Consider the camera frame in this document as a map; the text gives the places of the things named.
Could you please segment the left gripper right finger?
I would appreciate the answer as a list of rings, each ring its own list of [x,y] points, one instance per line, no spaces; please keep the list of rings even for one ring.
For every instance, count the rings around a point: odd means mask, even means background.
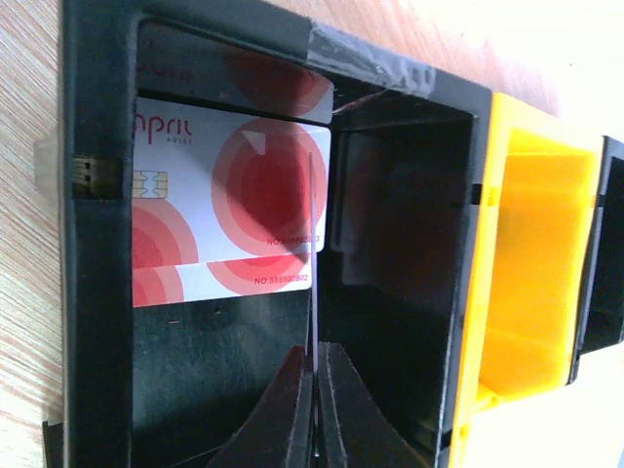
[[[321,467],[430,467],[375,402],[342,345],[319,344]]]

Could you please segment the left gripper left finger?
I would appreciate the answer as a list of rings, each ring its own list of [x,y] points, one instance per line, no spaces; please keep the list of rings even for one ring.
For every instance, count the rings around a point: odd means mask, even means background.
[[[313,374],[292,347],[251,415],[211,467],[308,467],[312,455]]]

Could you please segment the red white circle card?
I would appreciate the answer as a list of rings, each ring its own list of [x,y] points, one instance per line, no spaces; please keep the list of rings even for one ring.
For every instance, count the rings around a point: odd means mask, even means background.
[[[311,358],[312,371],[314,376],[318,374],[319,368],[319,299],[318,299],[318,256],[316,241],[316,193],[315,193],[315,172],[312,153],[308,153],[309,163],[309,206],[310,206],[310,279],[311,279],[311,295],[310,295],[310,331],[308,355]]]

